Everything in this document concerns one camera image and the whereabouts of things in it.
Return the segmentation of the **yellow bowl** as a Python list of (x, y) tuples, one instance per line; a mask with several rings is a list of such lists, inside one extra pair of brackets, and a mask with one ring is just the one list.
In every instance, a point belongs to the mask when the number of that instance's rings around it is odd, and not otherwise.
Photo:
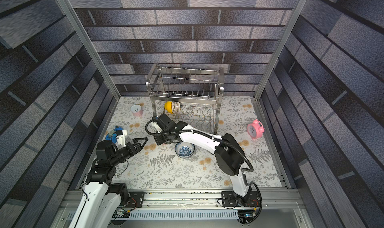
[(165, 107), (165, 110), (170, 113), (170, 114), (173, 114), (173, 107), (172, 107), (172, 103), (171, 101), (167, 101), (164, 105)]

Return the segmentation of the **brown patterned bowl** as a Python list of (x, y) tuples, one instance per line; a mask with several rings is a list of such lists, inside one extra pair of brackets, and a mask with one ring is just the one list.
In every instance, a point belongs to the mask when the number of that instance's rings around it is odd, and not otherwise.
[(181, 112), (180, 102), (172, 102), (172, 112), (173, 114), (179, 114)]

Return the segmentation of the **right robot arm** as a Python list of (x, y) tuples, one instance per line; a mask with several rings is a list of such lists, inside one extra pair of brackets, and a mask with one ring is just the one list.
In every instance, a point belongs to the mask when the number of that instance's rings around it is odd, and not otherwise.
[(254, 167), (232, 135), (213, 135), (183, 121), (176, 123), (166, 114), (153, 117), (147, 122), (145, 130), (154, 136), (157, 145), (179, 141), (207, 150), (215, 156), (219, 169), (230, 176), (233, 192), (241, 198), (250, 194), (252, 188), (245, 173), (252, 173)]

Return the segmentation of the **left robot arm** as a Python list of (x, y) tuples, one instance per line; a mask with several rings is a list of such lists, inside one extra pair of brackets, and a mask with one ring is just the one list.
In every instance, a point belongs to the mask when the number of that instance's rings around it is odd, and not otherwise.
[(133, 139), (132, 143), (118, 149), (112, 140), (98, 143), (97, 159), (82, 185), (83, 196), (71, 221), (71, 228), (106, 228), (110, 223), (116, 225), (113, 215), (129, 218), (133, 210), (143, 205), (144, 193), (131, 195), (124, 183), (113, 184), (116, 166), (127, 162), (140, 152), (148, 138)]

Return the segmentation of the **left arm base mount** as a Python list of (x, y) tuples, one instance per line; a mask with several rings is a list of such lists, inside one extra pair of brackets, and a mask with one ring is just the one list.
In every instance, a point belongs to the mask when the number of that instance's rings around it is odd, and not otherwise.
[(123, 201), (121, 208), (125, 210), (133, 210), (143, 206), (145, 192), (129, 192), (129, 195), (129, 199), (127, 201)]

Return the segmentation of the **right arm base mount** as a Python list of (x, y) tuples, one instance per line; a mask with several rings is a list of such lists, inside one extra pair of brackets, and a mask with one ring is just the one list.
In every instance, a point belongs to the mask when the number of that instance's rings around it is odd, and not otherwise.
[(222, 207), (224, 208), (234, 208), (235, 206), (241, 207), (260, 207), (262, 202), (262, 197), (259, 192), (249, 190), (249, 192), (244, 196), (237, 195), (234, 192), (221, 192)]

